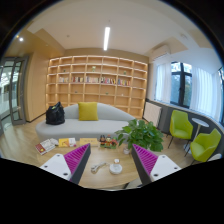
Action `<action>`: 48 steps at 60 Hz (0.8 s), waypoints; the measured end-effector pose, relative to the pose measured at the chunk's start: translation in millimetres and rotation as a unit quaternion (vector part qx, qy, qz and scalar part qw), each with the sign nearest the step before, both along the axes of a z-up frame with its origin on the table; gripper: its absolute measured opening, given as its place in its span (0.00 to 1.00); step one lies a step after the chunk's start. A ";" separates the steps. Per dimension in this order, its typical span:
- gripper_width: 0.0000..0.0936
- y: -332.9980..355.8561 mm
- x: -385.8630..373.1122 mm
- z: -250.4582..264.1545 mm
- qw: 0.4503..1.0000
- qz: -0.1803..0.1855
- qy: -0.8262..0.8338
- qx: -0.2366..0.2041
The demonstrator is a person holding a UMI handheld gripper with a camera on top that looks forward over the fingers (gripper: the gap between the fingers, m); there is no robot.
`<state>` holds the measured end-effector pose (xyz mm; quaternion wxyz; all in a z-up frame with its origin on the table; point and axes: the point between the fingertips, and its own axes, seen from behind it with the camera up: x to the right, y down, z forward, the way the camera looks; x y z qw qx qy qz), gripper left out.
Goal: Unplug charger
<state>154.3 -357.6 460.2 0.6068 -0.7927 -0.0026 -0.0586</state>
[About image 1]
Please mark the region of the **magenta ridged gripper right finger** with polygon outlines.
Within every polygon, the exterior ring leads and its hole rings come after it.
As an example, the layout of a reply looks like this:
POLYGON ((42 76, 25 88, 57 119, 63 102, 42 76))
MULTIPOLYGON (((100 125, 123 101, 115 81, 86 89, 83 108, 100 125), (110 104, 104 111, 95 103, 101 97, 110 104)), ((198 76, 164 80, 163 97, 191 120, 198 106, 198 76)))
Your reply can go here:
POLYGON ((143 186, 180 170, 168 156, 157 156, 136 144, 132 145, 131 153, 143 186))

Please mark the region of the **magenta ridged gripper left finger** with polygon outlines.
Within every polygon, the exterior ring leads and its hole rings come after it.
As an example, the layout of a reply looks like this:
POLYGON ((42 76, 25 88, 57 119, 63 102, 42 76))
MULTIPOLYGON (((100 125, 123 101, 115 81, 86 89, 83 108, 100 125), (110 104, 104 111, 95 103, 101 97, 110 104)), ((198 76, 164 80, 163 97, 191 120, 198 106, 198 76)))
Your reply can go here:
POLYGON ((41 169, 79 184, 90 154, 91 146, 86 144, 65 155, 55 154, 41 166, 41 169))

